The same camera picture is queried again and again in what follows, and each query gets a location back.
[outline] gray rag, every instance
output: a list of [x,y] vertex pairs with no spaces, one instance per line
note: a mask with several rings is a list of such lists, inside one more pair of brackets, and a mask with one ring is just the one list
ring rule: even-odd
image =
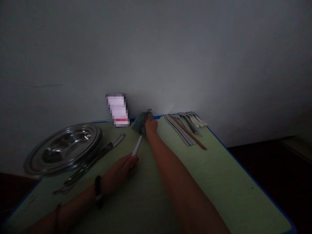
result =
[[152,109],[148,109],[147,112],[141,112],[137,117],[136,120],[133,122],[131,129],[138,132],[140,135],[145,136],[145,122],[147,120],[147,116],[150,114],[153,117],[153,114],[151,112]]

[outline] wooden chopstick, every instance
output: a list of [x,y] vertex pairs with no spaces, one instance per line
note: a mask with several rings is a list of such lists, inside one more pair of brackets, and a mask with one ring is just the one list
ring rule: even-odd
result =
[[196,137],[194,137],[182,124],[180,124],[175,117],[173,117],[172,115],[169,114],[169,116],[171,118],[173,118],[174,121],[176,121],[176,123],[191,137],[193,138],[194,141],[196,141],[196,143],[204,150],[207,150],[207,148],[199,141],[197,140]]

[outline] stainless steel bowl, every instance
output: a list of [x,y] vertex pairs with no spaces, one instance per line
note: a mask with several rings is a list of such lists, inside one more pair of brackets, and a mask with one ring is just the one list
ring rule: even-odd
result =
[[50,175],[74,169],[92,158],[101,138],[102,131],[94,124],[64,128],[32,150],[24,162],[24,170],[31,175]]

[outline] black wristband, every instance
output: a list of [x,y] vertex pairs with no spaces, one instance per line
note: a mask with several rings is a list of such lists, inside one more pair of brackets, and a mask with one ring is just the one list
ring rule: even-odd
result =
[[95,187],[95,199],[97,201],[97,207],[98,209],[101,209],[103,207],[104,199],[101,192],[101,176],[97,176],[95,178],[94,187]]

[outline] light green tablecloth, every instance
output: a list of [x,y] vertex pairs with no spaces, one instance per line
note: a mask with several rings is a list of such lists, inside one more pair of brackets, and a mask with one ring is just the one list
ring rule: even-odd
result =
[[[187,147],[174,129],[161,117],[158,134],[187,167],[222,216],[231,233],[284,233],[291,225],[248,176],[243,168],[214,137],[208,128],[200,128],[198,137],[208,148]],[[129,127],[116,128],[98,124],[104,131],[105,144],[121,133],[122,142],[101,159],[67,195],[52,195],[73,172],[43,178],[8,219],[6,227],[18,231],[77,196],[104,174],[120,157],[130,153],[138,134]],[[104,203],[102,210],[93,207],[73,230],[74,233],[176,233],[179,225],[164,190],[150,146],[143,139],[137,172],[118,192]]]

